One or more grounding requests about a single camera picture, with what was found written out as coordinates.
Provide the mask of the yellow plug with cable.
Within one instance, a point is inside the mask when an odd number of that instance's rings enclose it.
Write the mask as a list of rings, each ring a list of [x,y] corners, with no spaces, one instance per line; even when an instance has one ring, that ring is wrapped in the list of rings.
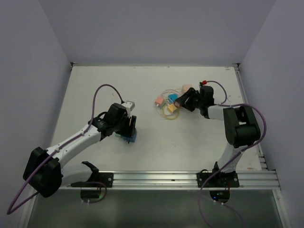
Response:
[[[172,114],[177,110],[177,107],[174,104],[170,104],[167,106],[167,110],[170,114]]]

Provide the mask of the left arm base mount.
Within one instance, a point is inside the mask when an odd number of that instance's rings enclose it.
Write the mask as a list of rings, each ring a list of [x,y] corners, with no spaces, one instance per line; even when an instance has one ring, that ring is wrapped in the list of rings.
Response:
[[[100,182],[104,184],[107,188],[113,186],[114,174],[112,172],[100,172],[99,169],[88,161],[81,162],[83,166],[90,169],[89,177],[85,180],[78,180],[72,182],[71,187],[99,187],[98,184],[93,184],[93,182]]]

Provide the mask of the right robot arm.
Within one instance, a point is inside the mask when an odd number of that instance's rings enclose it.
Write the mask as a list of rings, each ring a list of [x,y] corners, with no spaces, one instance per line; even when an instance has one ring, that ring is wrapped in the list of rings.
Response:
[[[242,154],[254,147],[261,140],[261,130],[257,123],[255,110],[248,104],[216,104],[214,89],[201,85],[199,90],[190,88],[174,105],[193,112],[195,109],[206,119],[221,120],[224,123],[227,145],[220,159],[215,164],[217,170],[211,180],[216,186],[228,182],[228,174],[236,170]]]

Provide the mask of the salmon plug with cable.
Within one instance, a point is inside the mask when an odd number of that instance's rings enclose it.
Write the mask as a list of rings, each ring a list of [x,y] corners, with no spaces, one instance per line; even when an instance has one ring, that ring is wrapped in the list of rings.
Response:
[[[156,98],[156,100],[155,100],[155,105],[158,107],[158,104],[159,104],[159,102],[162,100],[162,99],[164,99],[163,97],[161,97],[161,96],[158,96],[157,98]]]

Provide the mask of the dark blue cube socket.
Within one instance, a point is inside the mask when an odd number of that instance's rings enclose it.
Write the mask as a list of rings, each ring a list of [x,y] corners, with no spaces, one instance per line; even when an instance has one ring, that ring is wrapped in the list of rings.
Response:
[[[135,133],[134,135],[132,135],[131,137],[126,137],[126,136],[122,136],[121,138],[126,141],[127,143],[134,143],[136,141],[136,137],[137,137],[137,133]]]

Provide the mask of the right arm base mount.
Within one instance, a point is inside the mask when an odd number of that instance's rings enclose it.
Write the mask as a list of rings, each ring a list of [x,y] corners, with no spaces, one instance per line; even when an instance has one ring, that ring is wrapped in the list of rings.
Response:
[[[206,169],[196,173],[197,185],[199,188],[203,183],[213,174]],[[212,177],[205,185],[204,188],[238,188],[240,187],[238,175],[235,171],[230,173],[220,172]]]

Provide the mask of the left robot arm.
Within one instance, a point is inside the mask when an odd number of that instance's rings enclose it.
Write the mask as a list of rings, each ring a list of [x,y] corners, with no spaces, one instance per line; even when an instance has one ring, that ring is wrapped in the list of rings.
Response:
[[[62,184],[62,168],[80,152],[113,133],[128,142],[135,140],[136,116],[131,115],[134,108],[132,101],[114,103],[102,118],[99,115],[93,118],[67,140],[47,149],[35,148],[30,154],[23,179],[43,197],[53,195]]]

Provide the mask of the light blue plug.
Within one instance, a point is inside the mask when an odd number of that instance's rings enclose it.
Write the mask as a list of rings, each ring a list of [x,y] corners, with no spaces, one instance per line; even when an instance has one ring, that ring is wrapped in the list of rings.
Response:
[[[168,95],[168,100],[170,103],[174,103],[178,97],[179,96],[177,94],[170,94],[170,95]]]

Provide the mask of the teal plug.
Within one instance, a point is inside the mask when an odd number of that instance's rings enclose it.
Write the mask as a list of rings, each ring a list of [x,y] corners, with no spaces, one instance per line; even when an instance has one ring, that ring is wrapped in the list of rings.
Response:
[[[163,108],[163,106],[164,106],[165,104],[166,104],[165,100],[162,99],[162,100],[159,102],[158,107],[159,107],[159,108]]]

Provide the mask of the pink cube socket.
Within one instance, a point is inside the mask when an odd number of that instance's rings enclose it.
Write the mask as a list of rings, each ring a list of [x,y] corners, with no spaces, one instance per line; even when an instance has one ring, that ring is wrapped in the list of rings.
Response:
[[[182,93],[186,93],[190,88],[192,88],[192,85],[191,84],[184,84],[182,86]]]

